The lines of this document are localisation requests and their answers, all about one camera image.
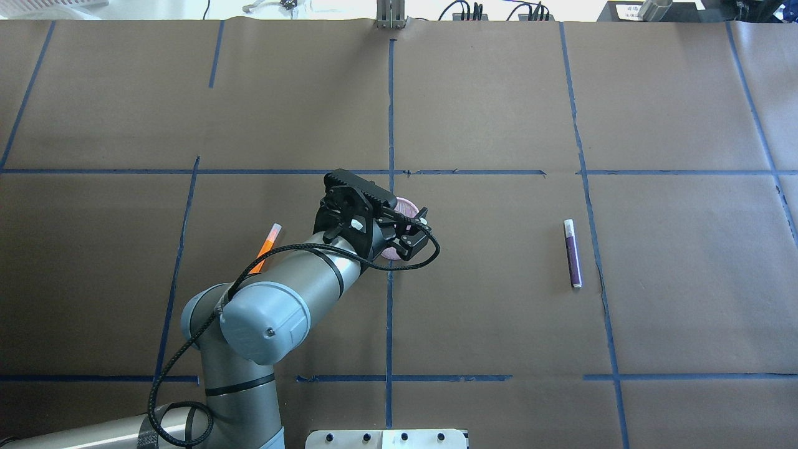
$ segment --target round pink object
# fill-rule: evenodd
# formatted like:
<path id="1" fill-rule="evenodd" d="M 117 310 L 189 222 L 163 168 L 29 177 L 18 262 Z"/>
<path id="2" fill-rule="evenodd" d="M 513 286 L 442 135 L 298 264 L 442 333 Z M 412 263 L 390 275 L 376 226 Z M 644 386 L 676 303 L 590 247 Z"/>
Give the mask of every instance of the round pink object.
<path id="1" fill-rule="evenodd" d="M 418 213 L 418 207 L 415 204 L 411 203 L 410 200 L 401 197 L 397 197 L 397 207 L 393 208 L 393 210 L 406 215 L 407 217 L 415 217 Z M 387 248 L 382 252 L 382 256 L 388 260 L 401 259 L 395 248 Z"/>

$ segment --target marker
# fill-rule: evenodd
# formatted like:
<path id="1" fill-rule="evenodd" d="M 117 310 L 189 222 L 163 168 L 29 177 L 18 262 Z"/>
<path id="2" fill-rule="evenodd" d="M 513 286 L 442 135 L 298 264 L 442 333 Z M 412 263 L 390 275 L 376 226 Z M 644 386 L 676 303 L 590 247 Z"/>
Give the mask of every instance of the marker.
<path id="1" fill-rule="evenodd" d="M 568 271 L 571 272 L 571 287 L 582 288 L 582 269 L 579 267 L 579 253 L 576 251 L 576 231 L 574 221 L 565 220 L 565 249 L 568 251 Z"/>
<path id="2" fill-rule="evenodd" d="M 262 255 L 266 254 L 267 252 L 271 251 L 271 247 L 275 246 L 275 241 L 277 240 L 277 235 L 280 234 L 281 230 L 282 230 L 282 226 L 280 226 L 279 224 L 275 223 L 274 225 L 272 225 L 271 231 L 269 231 L 269 236 L 266 237 L 266 241 L 263 242 L 263 247 L 261 247 L 260 252 L 258 253 L 258 257 L 261 257 Z M 263 263 L 264 262 L 266 262 L 266 261 L 265 260 L 261 260 L 261 262 L 259 264 L 257 264 L 252 269 L 252 271 L 250 271 L 250 274 L 260 273 L 261 268 L 263 268 Z"/>

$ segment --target white basket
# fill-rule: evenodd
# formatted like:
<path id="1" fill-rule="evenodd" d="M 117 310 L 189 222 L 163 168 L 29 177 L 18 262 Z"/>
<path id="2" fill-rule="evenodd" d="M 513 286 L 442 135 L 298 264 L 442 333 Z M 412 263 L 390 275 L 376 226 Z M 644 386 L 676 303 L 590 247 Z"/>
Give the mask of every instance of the white basket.
<path id="1" fill-rule="evenodd" d="M 0 0 L 0 15 L 12 18 L 21 14 L 33 13 L 55 5 L 91 6 L 108 5 L 109 0 Z"/>

